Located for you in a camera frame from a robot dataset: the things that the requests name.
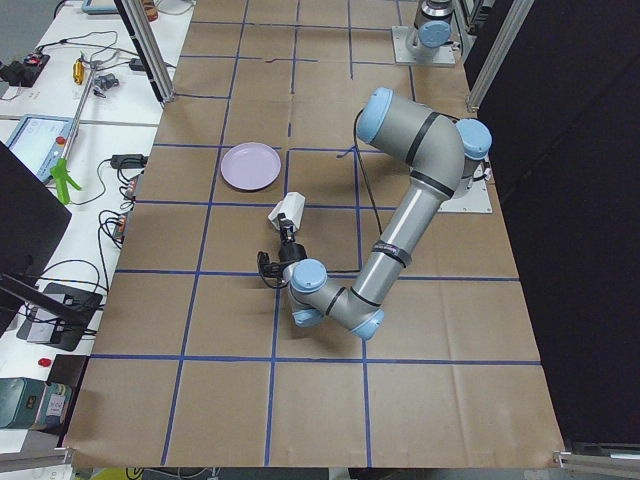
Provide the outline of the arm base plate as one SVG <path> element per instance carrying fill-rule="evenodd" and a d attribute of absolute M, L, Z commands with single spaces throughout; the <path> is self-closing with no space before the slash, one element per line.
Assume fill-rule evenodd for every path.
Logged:
<path fill-rule="evenodd" d="M 456 63 L 451 45 L 426 47 L 420 42 L 412 26 L 393 26 L 391 38 L 395 63 L 398 65 L 453 67 Z"/>
<path fill-rule="evenodd" d="M 491 214 L 488 180 L 491 178 L 491 167 L 481 163 L 469 176 L 463 177 L 454 196 L 443 202 L 440 213 Z"/>

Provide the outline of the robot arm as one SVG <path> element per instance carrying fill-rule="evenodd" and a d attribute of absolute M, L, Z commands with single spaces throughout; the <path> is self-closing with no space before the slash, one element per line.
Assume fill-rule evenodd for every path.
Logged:
<path fill-rule="evenodd" d="M 474 173 L 492 146 L 492 135 L 477 119 L 452 121 L 432 108 L 380 87 L 355 122 L 358 139 L 405 163 L 409 186 L 389 224 L 371 248 L 355 283 L 346 287 L 328 276 L 325 265 L 308 258 L 295 240 L 300 222 L 279 202 L 269 219 L 280 235 L 277 261 L 257 255 L 257 271 L 272 289 L 288 293 L 294 322 L 310 327 L 330 317 L 351 334 L 371 339 L 384 320 L 383 300 L 440 206 Z"/>
<path fill-rule="evenodd" d="M 454 13 L 450 0 L 422 0 L 417 4 L 413 26 L 409 28 L 405 45 L 417 56 L 435 54 L 451 37 Z"/>

